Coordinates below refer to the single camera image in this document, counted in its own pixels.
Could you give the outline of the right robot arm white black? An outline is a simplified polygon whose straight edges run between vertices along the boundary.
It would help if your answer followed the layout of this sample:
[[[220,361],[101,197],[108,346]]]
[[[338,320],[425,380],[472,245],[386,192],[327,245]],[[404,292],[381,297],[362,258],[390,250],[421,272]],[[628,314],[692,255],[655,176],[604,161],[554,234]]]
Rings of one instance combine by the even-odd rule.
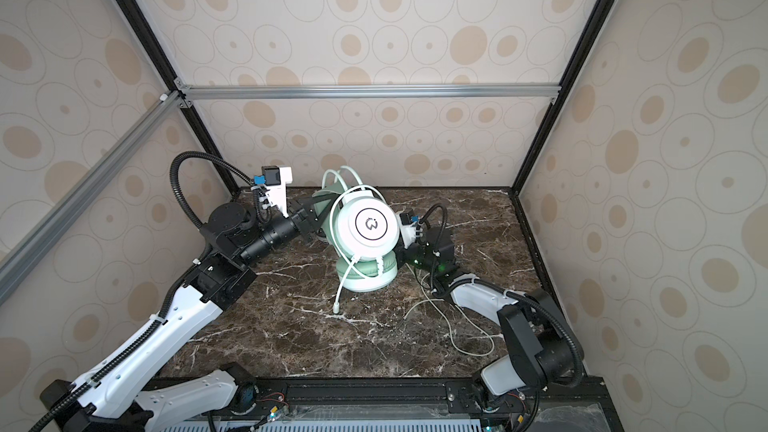
[[[447,226],[429,222],[437,211],[447,217],[441,204],[421,217],[413,210],[398,214],[397,262],[425,272],[417,280],[429,299],[441,299],[461,312],[470,310],[500,328],[507,355],[481,369],[480,390],[499,397],[550,385],[579,386],[586,377],[584,351],[552,296],[541,288],[531,293],[505,289],[464,269]]]

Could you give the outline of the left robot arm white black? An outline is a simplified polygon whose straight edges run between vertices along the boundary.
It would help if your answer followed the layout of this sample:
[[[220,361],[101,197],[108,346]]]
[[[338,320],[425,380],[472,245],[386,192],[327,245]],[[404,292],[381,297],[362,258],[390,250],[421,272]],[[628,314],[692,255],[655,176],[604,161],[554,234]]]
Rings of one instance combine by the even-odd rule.
[[[201,159],[222,166],[250,184],[254,204],[228,202],[207,220],[194,212],[179,179],[181,165]],[[56,380],[41,400],[45,415],[33,430],[54,423],[61,431],[162,431],[198,414],[229,406],[243,389],[232,373],[216,370],[201,379],[146,390],[155,374],[195,334],[234,305],[256,278],[254,265],[302,236],[312,238],[340,193],[317,192],[287,203],[287,169],[265,167],[248,177],[208,153],[187,151],[170,166],[172,191],[205,240],[193,264],[169,288],[157,313],[126,342],[72,382]]]

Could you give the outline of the mint green headphones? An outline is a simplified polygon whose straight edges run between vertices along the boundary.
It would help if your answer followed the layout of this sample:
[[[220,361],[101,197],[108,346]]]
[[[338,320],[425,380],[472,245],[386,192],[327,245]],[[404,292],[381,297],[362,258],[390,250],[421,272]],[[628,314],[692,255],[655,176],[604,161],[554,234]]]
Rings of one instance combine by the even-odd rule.
[[[381,192],[349,166],[326,170],[322,189],[314,197],[324,215],[321,231],[338,255],[339,286],[333,303],[338,314],[343,290],[373,292],[396,278],[394,249],[400,229]]]

